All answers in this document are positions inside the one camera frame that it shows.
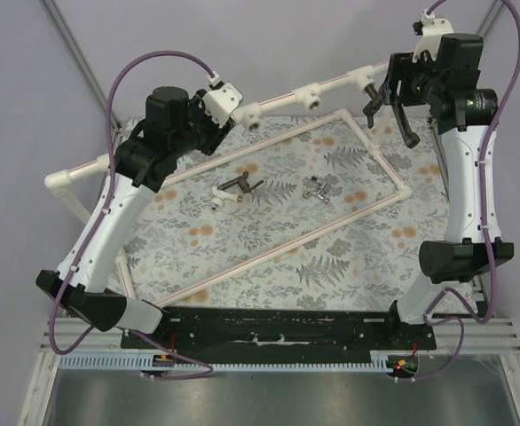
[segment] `leaf pattern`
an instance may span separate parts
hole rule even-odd
[[[262,120],[256,133],[232,130],[214,157],[304,125],[312,117]],[[372,136],[366,120],[356,119]],[[122,127],[124,135],[136,120]],[[384,157],[412,187],[411,199],[391,204],[301,248],[179,302],[185,305],[308,310],[388,310],[418,275],[418,249],[425,239],[443,238],[448,206],[425,120],[410,119],[422,142],[408,150],[393,130],[382,144]],[[210,160],[199,152],[181,158],[177,173]],[[266,182],[210,209],[211,186],[250,173]],[[305,200],[311,177],[330,184],[331,202]],[[138,298],[158,301],[196,282],[247,262],[289,241],[363,209],[396,192],[396,186],[354,136],[335,121],[248,157],[169,185],[130,230],[125,244]],[[239,193],[238,187],[230,192]],[[123,292],[116,271],[109,286]],[[471,300],[470,287],[460,291]],[[463,312],[447,297],[441,312]]]

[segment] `patterned tablecloth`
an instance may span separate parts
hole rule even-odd
[[[265,118],[261,130],[234,129],[215,156],[302,125],[312,118]],[[372,136],[364,120],[357,119]],[[425,120],[410,120],[422,138],[404,145],[395,123],[382,150],[413,188],[411,198],[274,258],[188,297],[179,304],[240,308],[387,310],[411,286],[419,271],[418,248],[442,238],[448,205]],[[179,163],[184,170],[208,157],[200,153]],[[210,209],[211,187],[244,170],[249,182],[265,183],[241,204],[227,201]],[[311,176],[330,186],[326,205],[302,196]],[[238,187],[229,192],[238,193]],[[132,228],[125,246],[138,298],[163,299],[322,225],[394,194],[396,187],[343,121],[331,122],[296,138],[201,173],[155,196]],[[122,292],[114,273],[110,288]],[[461,291],[471,300],[471,288]],[[440,311],[462,312],[447,297]]]

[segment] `gray floor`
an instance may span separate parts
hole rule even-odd
[[[421,369],[439,362],[422,357]],[[170,383],[131,372],[59,374],[56,417],[45,425],[520,424],[498,358],[463,358],[439,379],[409,384],[370,374],[233,373]]]

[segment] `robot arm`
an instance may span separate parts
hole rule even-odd
[[[390,105],[406,146],[414,148],[420,138],[410,128],[404,107],[428,105],[437,120],[449,169],[449,223],[445,241],[424,241],[420,247],[422,273],[413,287],[391,310],[399,322],[423,323],[423,314],[444,287],[468,282],[487,272],[488,255],[482,229],[479,162],[485,133],[496,111],[497,95],[478,89],[478,70],[483,39],[478,35],[455,34],[449,21],[422,14],[414,24],[422,36],[414,52],[394,53],[386,79],[379,90],[366,90],[371,101],[363,112],[369,127],[382,105]],[[487,227],[492,238],[496,264],[514,255],[512,243],[500,239],[493,186],[492,153],[496,131],[491,135],[485,157]]]
[[[124,327],[152,333],[162,311],[143,301],[119,295],[106,288],[107,278],[118,251],[139,214],[160,190],[165,178],[177,168],[177,160],[193,149],[211,155],[234,126],[230,114],[242,95],[218,78],[211,91],[198,91],[191,99],[186,91],[161,87],[146,100],[146,118],[118,146],[114,155],[116,175],[114,196],[104,209],[105,190],[79,240],[56,271],[41,271],[36,284],[55,298],[70,268],[61,305],[101,331]],[[79,266],[73,266],[76,252],[94,227],[100,212],[105,220],[84,251]]]

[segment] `purple cable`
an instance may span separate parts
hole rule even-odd
[[[202,60],[194,57],[193,55],[190,55],[189,53],[185,53],[183,51],[152,51],[150,53],[147,53],[145,55],[140,56],[139,58],[136,58],[131,61],[130,64],[128,64],[121,72],[118,74],[116,79],[114,80],[114,83],[112,84],[112,87],[110,89],[110,93],[108,93],[108,100],[106,101],[106,111],[105,111],[105,127],[106,127],[106,148],[108,150],[108,156],[110,158],[110,170],[108,172],[110,176],[110,183],[108,186],[108,192],[106,194],[105,202],[102,206],[102,209],[108,209],[108,206],[110,205],[110,202],[112,201],[112,197],[114,195],[114,189],[116,186],[116,164],[114,162],[114,149],[113,149],[113,143],[112,143],[112,105],[114,103],[114,96],[116,94],[116,91],[118,90],[118,86],[120,85],[122,79],[126,76],[126,74],[131,71],[132,68],[134,68],[136,65],[141,64],[142,62],[152,59],[152,58],[159,58],[162,56],[175,56],[179,58],[185,58],[189,59],[192,62],[195,62],[196,64],[200,65],[202,68],[207,71],[207,73],[213,77],[215,73],[213,70],[205,64]],[[73,266],[79,265],[81,262],[81,257],[84,254],[84,251],[89,247],[89,243],[92,240],[92,237],[94,237],[94,234],[100,227],[100,224],[104,220],[105,214],[101,211],[98,214],[98,217],[94,221],[94,224],[88,231],[86,237],[84,238],[83,244],[81,244],[81,247],[76,251],[75,259],[73,260]],[[71,353],[76,349],[76,347],[81,344],[81,342],[84,340],[84,338],[92,331],[94,326],[88,327],[81,336],[74,342],[71,346],[69,346],[67,349],[63,350],[58,347],[57,342],[55,341],[55,319],[57,318],[57,311],[59,310],[59,305],[61,303],[61,299],[63,298],[63,294],[65,293],[65,289],[67,288],[69,281],[73,277],[73,274],[75,272],[69,270],[67,275],[65,276],[65,279],[63,280],[63,283],[61,284],[61,287],[59,288],[59,292],[57,293],[57,296],[55,297],[55,301],[53,302],[53,307],[51,309],[51,315],[49,317],[49,345],[51,346],[51,349],[53,352],[55,352],[57,355],[67,355],[68,353]]]
[[[194,374],[191,374],[191,375],[166,375],[165,377],[155,376],[154,380],[163,380],[163,381],[165,381],[165,380],[197,379],[199,377],[205,377],[207,375],[210,375],[213,372],[213,366],[211,366],[210,364],[207,364],[206,362],[198,361],[197,359],[192,359],[192,358],[186,357],[184,355],[180,355],[180,354],[178,354],[178,353],[176,353],[174,351],[170,351],[169,349],[166,349],[165,347],[161,346],[159,343],[157,343],[154,340],[152,340],[151,338],[149,338],[144,333],[141,333],[141,332],[139,332],[137,330],[129,330],[129,332],[132,333],[133,335],[136,335],[137,337],[142,339],[144,342],[146,342],[148,344],[151,344],[155,349],[159,349],[160,351],[164,351],[165,353],[167,353],[168,355],[170,355],[173,358],[181,359],[181,360],[183,360],[185,362],[189,362],[191,364],[207,368],[207,371],[201,371],[199,373],[194,373]],[[143,375],[144,375],[144,377],[151,377],[147,373],[143,373]]]
[[[439,5],[445,3],[446,0],[437,0],[427,11],[427,13],[432,13]],[[497,281],[497,266],[494,259],[494,253],[492,252],[492,244],[491,244],[491,235],[489,235],[488,231],[488,217],[489,217],[489,209],[488,209],[488,203],[487,203],[487,183],[486,183],[486,176],[485,176],[485,158],[487,154],[487,149],[489,146],[489,141],[491,140],[491,135],[494,132],[494,130],[497,127],[497,124],[499,123],[500,115],[502,114],[502,111],[505,108],[505,105],[508,102],[508,98],[510,97],[510,93],[515,87],[516,80],[518,80],[518,76],[520,75],[520,14],[518,13],[518,10],[516,7],[510,3],[510,0],[501,0],[502,3],[507,7],[507,9],[510,11],[510,14],[512,15],[513,19],[516,23],[516,32],[518,34],[518,52],[516,54],[516,65],[515,65],[515,71],[513,72],[512,77],[510,78],[510,82],[508,83],[508,87],[505,90],[505,94],[502,97],[502,101],[500,103],[499,108],[497,109],[497,112],[495,113],[494,117],[491,120],[491,123],[489,124],[489,127],[487,128],[484,136],[483,141],[481,143],[481,152],[479,154],[479,187],[480,187],[480,194],[481,194],[481,229],[483,233],[483,239],[485,241],[485,247],[487,250],[487,257],[489,259],[489,272],[491,275],[491,296],[489,299],[487,312],[483,318],[480,318],[479,315],[475,312],[475,310],[471,307],[469,302],[463,297],[463,295],[457,291],[454,288],[444,288],[443,291],[439,293],[439,295],[433,300],[433,302],[429,305],[428,310],[426,311],[427,315],[429,315],[433,310],[437,307],[439,302],[444,298],[445,292],[449,292],[456,296],[460,302],[463,304],[469,315],[479,324],[486,324],[489,322],[489,320],[492,318],[494,311],[496,309],[496,301],[498,297],[498,281]],[[457,349],[455,350],[455,353],[450,358],[449,362],[440,368],[438,371],[435,371],[433,373],[429,373],[427,375],[422,375],[419,377],[415,377],[414,379],[399,379],[399,381],[403,382],[415,382],[418,380],[423,380],[430,377],[438,376],[439,374],[443,373],[445,370],[447,370],[456,360],[457,357],[461,351],[461,347],[463,346],[463,339],[465,337],[465,327],[463,325],[463,321],[459,317],[449,317],[446,319],[442,319],[436,323],[432,323],[427,318],[427,315],[424,315],[425,323],[429,326],[439,326],[442,324],[445,324],[446,322],[449,322],[450,320],[458,320],[461,327],[461,336],[459,344],[457,345]]]

